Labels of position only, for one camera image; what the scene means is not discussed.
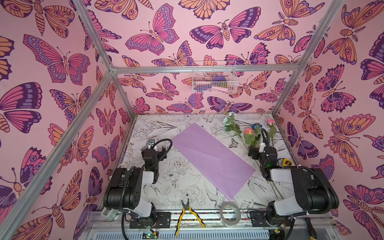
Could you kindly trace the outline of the purple pink wrapping paper sheet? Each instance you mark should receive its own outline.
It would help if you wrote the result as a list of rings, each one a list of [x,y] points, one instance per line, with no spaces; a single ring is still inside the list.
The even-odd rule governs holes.
[[[230,201],[256,171],[196,123],[181,131],[172,141],[173,146]]]

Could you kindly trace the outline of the white fake rose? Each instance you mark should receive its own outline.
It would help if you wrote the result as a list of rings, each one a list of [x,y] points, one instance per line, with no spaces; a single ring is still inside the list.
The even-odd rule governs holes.
[[[243,132],[241,131],[240,126],[236,123],[237,115],[234,112],[224,112],[224,119],[223,124],[225,131],[228,133],[233,133],[235,136],[237,136],[241,142],[243,143],[244,147],[248,149],[245,139],[243,138]]]

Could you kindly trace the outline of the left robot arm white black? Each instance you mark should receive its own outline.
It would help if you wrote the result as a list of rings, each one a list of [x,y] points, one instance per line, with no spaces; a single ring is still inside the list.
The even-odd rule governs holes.
[[[171,150],[171,139],[157,142],[149,140],[142,150],[144,166],[117,168],[103,196],[101,216],[112,221],[118,213],[130,215],[132,220],[143,227],[151,227],[158,222],[157,211],[153,203],[142,197],[144,188],[157,183],[159,178],[159,163]]]

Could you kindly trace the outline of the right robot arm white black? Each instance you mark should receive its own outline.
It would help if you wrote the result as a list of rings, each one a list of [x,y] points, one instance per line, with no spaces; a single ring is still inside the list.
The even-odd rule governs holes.
[[[331,183],[319,168],[305,166],[278,165],[277,150],[270,146],[270,138],[265,129],[261,129],[263,138],[260,149],[260,171],[266,181],[291,184],[294,195],[268,203],[265,210],[252,211],[255,220],[261,224],[277,227],[288,218],[306,215],[322,215],[335,210],[340,205],[339,197]]]

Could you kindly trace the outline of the pink orange fake rose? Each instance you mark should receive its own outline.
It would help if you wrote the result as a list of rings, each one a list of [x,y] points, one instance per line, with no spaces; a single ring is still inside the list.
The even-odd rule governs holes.
[[[246,128],[243,132],[246,145],[256,147],[258,144],[258,134],[251,128]]]

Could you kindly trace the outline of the blue fake rose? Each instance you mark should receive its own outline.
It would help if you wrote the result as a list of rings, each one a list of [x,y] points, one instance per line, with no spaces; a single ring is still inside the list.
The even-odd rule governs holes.
[[[260,138],[262,137],[262,125],[260,125],[259,123],[256,123],[252,125],[252,129],[255,134],[255,140],[259,141]]]

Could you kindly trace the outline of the small pink fake rose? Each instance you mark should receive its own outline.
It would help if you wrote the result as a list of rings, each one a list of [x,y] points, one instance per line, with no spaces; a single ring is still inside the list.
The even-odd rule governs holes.
[[[270,139],[270,146],[274,146],[274,136],[277,133],[277,128],[275,126],[275,120],[274,119],[268,119],[267,120],[267,126],[269,127],[268,136]]]

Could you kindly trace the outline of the yellow tape measure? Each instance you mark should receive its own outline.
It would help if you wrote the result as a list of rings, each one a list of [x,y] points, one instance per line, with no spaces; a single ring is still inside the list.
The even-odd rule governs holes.
[[[293,162],[292,160],[290,160],[290,159],[283,159],[283,160],[282,160],[282,166],[283,166],[283,167],[294,167],[295,164],[294,164],[294,162]]]

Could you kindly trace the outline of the clear tape roll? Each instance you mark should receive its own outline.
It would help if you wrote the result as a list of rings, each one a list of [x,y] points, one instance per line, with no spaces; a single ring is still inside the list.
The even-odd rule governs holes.
[[[231,202],[224,202],[219,211],[221,223],[227,227],[235,227],[242,219],[242,213],[239,207]]]

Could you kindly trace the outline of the black yellow screwdriver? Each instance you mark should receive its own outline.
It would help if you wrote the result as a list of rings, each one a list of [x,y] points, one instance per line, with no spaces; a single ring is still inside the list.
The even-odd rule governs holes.
[[[318,235],[317,235],[317,232],[316,232],[315,228],[312,225],[311,219],[310,218],[305,218],[305,222],[306,222],[306,225],[307,225],[307,230],[308,230],[308,234],[310,236],[310,239],[311,240],[317,240],[318,239]]]

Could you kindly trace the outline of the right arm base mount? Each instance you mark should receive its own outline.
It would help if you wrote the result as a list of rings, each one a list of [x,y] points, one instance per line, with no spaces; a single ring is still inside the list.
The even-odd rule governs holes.
[[[269,223],[266,219],[266,212],[260,210],[248,210],[247,216],[250,219],[252,226],[255,227],[269,227]]]

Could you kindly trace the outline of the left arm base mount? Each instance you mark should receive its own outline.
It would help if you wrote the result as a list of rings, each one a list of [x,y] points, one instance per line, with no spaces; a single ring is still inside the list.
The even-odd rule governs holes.
[[[156,212],[147,218],[132,218],[130,229],[158,228],[169,229],[171,225],[171,212]]]

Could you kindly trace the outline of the aluminium front rail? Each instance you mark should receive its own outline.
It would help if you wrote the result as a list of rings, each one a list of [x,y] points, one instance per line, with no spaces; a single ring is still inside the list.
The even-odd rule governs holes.
[[[203,228],[195,216],[186,213],[182,219],[181,229],[175,234],[177,221],[181,211],[171,212],[169,229],[144,228],[130,229],[131,218],[127,217],[121,223],[121,215],[108,222],[99,212],[91,213],[82,240],[309,240],[307,225],[304,217],[298,217],[292,225],[290,220],[278,227],[253,227],[247,216],[247,210],[242,210],[242,219],[232,228],[225,227],[220,221],[219,210],[199,211],[206,227]],[[318,240],[342,240],[337,224],[331,215],[309,216],[315,228]]]

